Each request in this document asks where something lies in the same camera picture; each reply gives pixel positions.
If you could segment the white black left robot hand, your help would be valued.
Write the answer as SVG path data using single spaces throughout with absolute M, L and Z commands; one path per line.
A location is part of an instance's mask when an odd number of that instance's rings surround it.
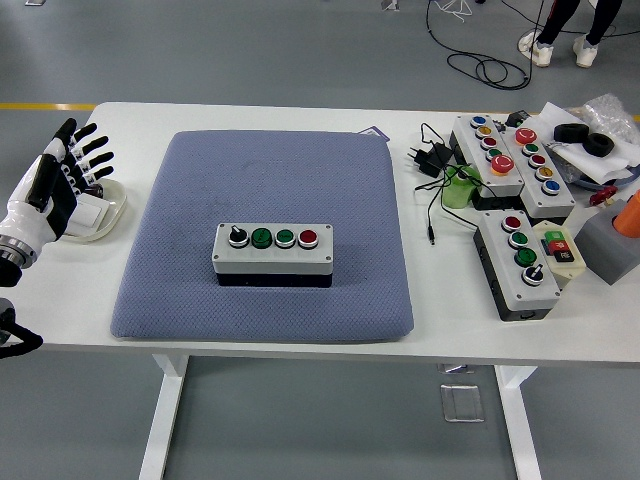
M 108 164 L 114 157 L 112 152 L 90 155 L 105 146 L 108 137 L 81 143 L 96 130 L 94 123 L 79 128 L 73 118 L 63 123 L 11 194 L 7 216 L 1 222 L 3 236 L 34 249 L 63 235 L 77 207 L 77 197 L 113 172 Z

